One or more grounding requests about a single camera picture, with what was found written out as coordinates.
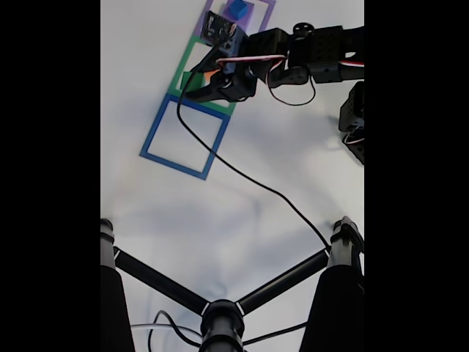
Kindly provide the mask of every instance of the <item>purple square outline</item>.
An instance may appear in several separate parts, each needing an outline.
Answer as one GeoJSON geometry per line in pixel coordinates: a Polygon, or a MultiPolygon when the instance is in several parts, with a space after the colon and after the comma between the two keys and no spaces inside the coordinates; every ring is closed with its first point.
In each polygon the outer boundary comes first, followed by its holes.
{"type": "MultiPolygon", "coordinates": [[[[272,15],[273,7],[276,4],[276,0],[259,0],[265,2],[269,6],[267,7],[267,11],[265,12],[264,19],[262,20],[261,27],[259,28],[259,32],[264,31],[267,28],[267,23],[270,20],[270,16],[272,15]]],[[[205,13],[211,8],[213,4],[213,0],[207,0],[205,3],[205,7],[202,10],[202,14],[200,15],[199,21],[197,22],[197,26],[193,31],[192,35],[200,37],[200,32],[202,31],[202,24],[204,23],[205,13]]]]}

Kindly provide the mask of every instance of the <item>black cable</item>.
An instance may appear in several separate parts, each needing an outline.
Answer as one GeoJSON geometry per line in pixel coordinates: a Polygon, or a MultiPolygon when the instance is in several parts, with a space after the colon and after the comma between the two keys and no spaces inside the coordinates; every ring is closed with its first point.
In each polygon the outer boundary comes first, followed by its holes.
{"type": "Polygon", "coordinates": [[[286,101],[284,101],[284,100],[282,100],[282,99],[280,99],[280,98],[277,98],[276,95],[273,94],[272,88],[270,88],[270,85],[269,85],[269,84],[267,85],[267,88],[269,89],[270,94],[273,96],[273,98],[274,98],[275,100],[278,100],[279,102],[281,102],[281,103],[283,103],[283,104],[285,104],[285,105],[288,105],[288,106],[303,106],[303,105],[309,104],[310,102],[312,102],[312,101],[316,98],[316,88],[314,88],[313,76],[312,76],[312,75],[309,75],[309,82],[311,83],[311,87],[313,87],[313,92],[314,92],[314,93],[313,93],[313,97],[312,97],[310,100],[308,100],[307,102],[305,102],[305,103],[300,103],[300,104],[291,104],[291,103],[288,103],[288,102],[286,102],[286,101]]]}
{"type": "Polygon", "coordinates": [[[296,326],[292,326],[291,328],[288,328],[288,329],[283,329],[283,330],[271,332],[270,334],[259,336],[259,337],[256,337],[255,339],[251,339],[251,340],[248,340],[246,342],[243,342],[243,345],[247,346],[247,345],[251,345],[253,343],[259,342],[259,341],[270,339],[272,337],[277,337],[277,336],[280,336],[280,335],[283,335],[283,334],[287,334],[289,332],[296,331],[296,330],[304,328],[306,326],[306,324],[307,324],[307,322],[296,325],[296,326]]]}
{"type": "MultiPolygon", "coordinates": [[[[194,346],[194,347],[197,347],[199,348],[200,347],[200,343],[197,343],[189,338],[187,338],[180,330],[179,328],[177,327],[176,323],[173,321],[173,319],[169,316],[169,314],[167,312],[165,312],[164,310],[161,310],[157,313],[157,315],[155,316],[155,319],[153,320],[153,323],[156,324],[156,321],[158,320],[158,318],[160,317],[160,315],[164,315],[166,317],[166,319],[168,319],[169,323],[171,324],[174,332],[176,333],[177,336],[179,336],[181,338],[182,341],[184,341],[185,343],[191,345],[191,346],[194,346]]],[[[147,346],[148,346],[148,351],[149,352],[152,352],[152,345],[151,345],[151,342],[152,342],[152,334],[153,334],[153,330],[150,330],[149,331],[149,334],[148,334],[148,341],[147,341],[147,346]]]]}
{"type": "Polygon", "coordinates": [[[202,141],[199,136],[197,136],[189,126],[186,125],[186,123],[184,122],[184,120],[181,118],[181,105],[182,105],[182,101],[184,100],[184,97],[185,97],[185,93],[187,92],[188,90],[188,87],[189,87],[189,84],[192,82],[194,76],[196,75],[197,71],[199,70],[198,67],[202,67],[205,65],[205,63],[210,60],[210,58],[216,53],[216,51],[225,43],[225,41],[222,41],[220,42],[219,44],[215,45],[212,47],[212,50],[210,50],[210,52],[206,55],[205,58],[203,58],[202,61],[200,61],[200,63],[197,65],[197,68],[195,70],[193,70],[193,72],[191,73],[191,76],[189,76],[189,79],[188,81],[186,82],[184,88],[182,89],[182,92],[181,92],[181,96],[179,96],[179,100],[177,101],[177,109],[176,109],[176,113],[177,113],[177,118],[179,119],[179,121],[181,122],[181,124],[184,126],[184,128],[186,130],[188,130],[188,132],[195,138],[197,139],[197,141],[199,141],[200,144],[202,144],[205,149],[207,149],[210,153],[212,153],[219,161],[221,161],[223,164],[225,164],[226,166],[228,166],[231,170],[233,170],[234,172],[236,172],[237,174],[243,176],[246,180],[250,180],[252,183],[255,183],[256,185],[258,185],[259,187],[263,188],[263,189],[267,189],[268,191],[278,195],[280,198],[282,198],[285,202],[287,202],[287,204],[296,212],[296,214],[299,215],[299,217],[302,218],[302,220],[305,221],[305,223],[307,223],[310,228],[313,229],[313,231],[316,232],[316,234],[319,236],[320,240],[324,243],[325,245],[325,248],[328,252],[330,252],[330,246],[328,244],[328,242],[325,240],[325,238],[321,235],[321,232],[319,232],[319,230],[313,225],[313,223],[311,223],[294,205],[292,202],[290,202],[290,200],[288,198],[286,198],[282,193],[280,193],[279,191],[276,191],[275,189],[272,189],[271,187],[268,187],[262,183],[260,183],[259,181],[256,181],[255,179],[253,179],[252,177],[249,177],[248,175],[246,175],[244,172],[241,172],[240,170],[236,169],[234,166],[232,166],[230,163],[228,163],[227,161],[225,161],[225,159],[223,159],[222,157],[220,157],[217,153],[215,153],[212,148],[210,148],[208,145],[205,144],[204,141],[202,141]]]}
{"type": "MultiPolygon", "coordinates": [[[[138,327],[139,325],[151,325],[152,327],[155,328],[155,330],[156,330],[157,327],[165,327],[165,328],[172,328],[172,327],[173,327],[173,325],[171,325],[171,324],[162,324],[162,323],[137,324],[137,325],[131,325],[130,327],[133,329],[133,328],[135,328],[136,326],[138,327]]],[[[197,331],[195,331],[195,330],[193,330],[193,329],[191,329],[191,328],[188,328],[188,327],[186,327],[186,326],[181,326],[181,325],[178,325],[177,327],[179,328],[179,330],[180,330],[181,332],[183,332],[183,331],[188,331],[188,332],[191,332],[191,333],[194,334],[194,335],[199,336],[200,338],[203,338],[203,336],[200,335],[199,332],[197,332],[197,331]]]]}

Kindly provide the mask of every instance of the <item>robotic arm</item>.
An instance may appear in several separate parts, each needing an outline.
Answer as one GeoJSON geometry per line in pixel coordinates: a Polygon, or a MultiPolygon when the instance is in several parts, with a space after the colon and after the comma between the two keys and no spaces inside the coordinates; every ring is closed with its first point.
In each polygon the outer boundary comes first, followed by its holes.
{"type": "MultiPolygon", "coordinates": [[[[188,91],[185,97],[197,103],[236,103],[255,96],[258,79],[270,90],[284,84],[312,84],[313,79],[316,84],[364,79],[364,32],[364,26],[315,29],[299,23],[293,34],[275,28],[248,36],[236,24],[209,11],[201,38],[220,47],[193,71],[213,74],[207,86],[188,91]]],[[[341,108],[339,130],[350,132],[343,142],[364,165],[363,81],[355,85],[341,108]]]]}

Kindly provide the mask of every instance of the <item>blue cube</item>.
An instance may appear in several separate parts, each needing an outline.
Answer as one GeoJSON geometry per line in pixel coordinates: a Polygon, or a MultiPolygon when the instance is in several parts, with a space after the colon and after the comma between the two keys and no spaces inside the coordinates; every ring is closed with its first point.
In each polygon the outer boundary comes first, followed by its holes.
{"type": "Polygon", "coordinates": [[[235,19],[240,20],[248,13],[248,5],[243,0],[234,0],[229,5],[229,14],[235,19]]]}

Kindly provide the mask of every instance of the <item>tripod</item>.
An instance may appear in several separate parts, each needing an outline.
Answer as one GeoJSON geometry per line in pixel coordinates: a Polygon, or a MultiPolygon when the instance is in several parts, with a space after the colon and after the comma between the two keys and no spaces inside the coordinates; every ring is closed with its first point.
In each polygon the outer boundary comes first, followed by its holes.
{"type": "Polygon", "coordinates": [[[116,267],[202,317],[203,340],[199,352],[243,352],[243,317],[327,267],[317,285],[300,352],[364,351],[364,277],[359,258],[360,252],[364,253],[364,241],[355,223],[346,216],[334,224],[330,247],[236,302],[207,301],[113,247],[111,222],[101,219],[100,226],[101,352],[134,351],[122,281],[116,267]]]}

